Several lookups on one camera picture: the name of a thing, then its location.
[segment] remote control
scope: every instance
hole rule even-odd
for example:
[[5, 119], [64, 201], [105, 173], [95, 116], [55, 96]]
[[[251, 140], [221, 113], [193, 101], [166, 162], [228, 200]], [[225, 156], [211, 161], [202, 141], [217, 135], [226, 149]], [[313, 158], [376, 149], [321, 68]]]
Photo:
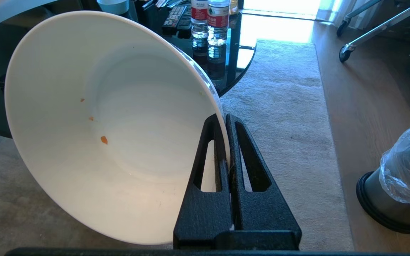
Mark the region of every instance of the remote control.
[[187, 5], [186, 11], [177, 24], [178, 38], [191, 37], [191, 10], [191, 5]]
[[186, 9], [186, 5], [177, 5], [172, 8], [172, 10], [169, 12], [169, 16], [162, 25], [163, 34], [176, 34], [177, 24]]

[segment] black trash can base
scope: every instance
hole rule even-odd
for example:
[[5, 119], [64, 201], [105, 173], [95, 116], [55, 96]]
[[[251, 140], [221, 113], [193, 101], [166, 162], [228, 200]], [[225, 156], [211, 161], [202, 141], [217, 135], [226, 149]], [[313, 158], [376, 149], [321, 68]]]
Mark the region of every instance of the black trash can base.
[[399, 233], [410, 234], [410, 225], [396, 222], [390, 219], [389, 217], [382, 214], [379, 210], [377, 210], [377, 208], [374, 207], [373, 204], [371, 204], [371, 202], [369, 201], [368, 196], [366, 196], [364, 185], [366, 179], [372, 173], [373, 172], [365, 173], [357, 182], [355, 190], [357, 193], [358, 202], [360, 202], [360, 205], [366, 211], [366, 213], [369, 216], [371, 216], [375, 221], [379, 222], [379, 224]]

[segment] beige rug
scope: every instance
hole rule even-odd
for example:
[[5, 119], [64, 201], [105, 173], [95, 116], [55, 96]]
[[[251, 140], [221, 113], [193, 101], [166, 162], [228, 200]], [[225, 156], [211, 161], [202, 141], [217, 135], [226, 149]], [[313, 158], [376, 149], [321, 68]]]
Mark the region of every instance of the beige rug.
[[[351, 251], [314, 45], [258, 42], [248, 72], [222, 102], [257, 141], [303, 231], [301, 249]], [[35, 182], [13, 141], [0, 137], [0, 255], [22, 246], [147, 248], [70, 217]]]
[[256, 140], [303, 232], [300, 249], [353, 251], [314, 44], [258, 41], [221, 102]]

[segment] rolling cart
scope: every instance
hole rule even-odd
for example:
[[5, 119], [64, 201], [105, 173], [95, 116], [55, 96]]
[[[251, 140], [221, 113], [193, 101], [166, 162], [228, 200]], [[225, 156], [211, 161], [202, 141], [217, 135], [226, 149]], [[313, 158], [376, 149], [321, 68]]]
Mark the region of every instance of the rolling cart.
[[[336, 34], [337, 36], [340, 36], [343, 34], [343, 30], [349, 25], [350, 20], [352, 17], [357, 16], [359, 13], [363, 12], [364, 10], [368, 9], [369, 7], [377, 4], [381, 0], [371, 0], [364, 4], [363, 6], [359, 7], [355, 11], [347, 14], [345, 18], [343, 19], [343, 22], [341, 23], [340, 27], [338, 28]], [[402, 11], [401, 13], [397, 14], [393, 18], [387, 20], [386, 22], [382, 23], [381, 25], [375, 27], [374, 29], [371, 29], [371, 31], [363, 34], [362, 36], [358, 37], [358, 39], [355, 39], [352, 42], [349, 42], [345, 44], [343, 47], [340, 49], [340, 61], [343, 63], [348, 58], [350, 57], [350, 54], [355, 50], [355, 47], [358, 45], [362, 44], [363, 42], [366, 42], [368, 39], [371, 39], [373, 36], [379, 34], [382, 31], [385, 31], [386, 29], [392, 27], [393, 25], [397, 24], [400, 21], [403, 21], [405, 18], [410, 16], [410, 7], [407, 8], [406, 10]]]

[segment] trash can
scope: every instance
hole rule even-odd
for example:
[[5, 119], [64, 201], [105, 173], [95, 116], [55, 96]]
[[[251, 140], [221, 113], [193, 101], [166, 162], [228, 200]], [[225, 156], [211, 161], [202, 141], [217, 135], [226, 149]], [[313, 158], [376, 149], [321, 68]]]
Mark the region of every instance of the trash can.
[[374, 220], [410, 234], [410, 128], [383, 154], [380, 167], [359, 179], [356, 192]]

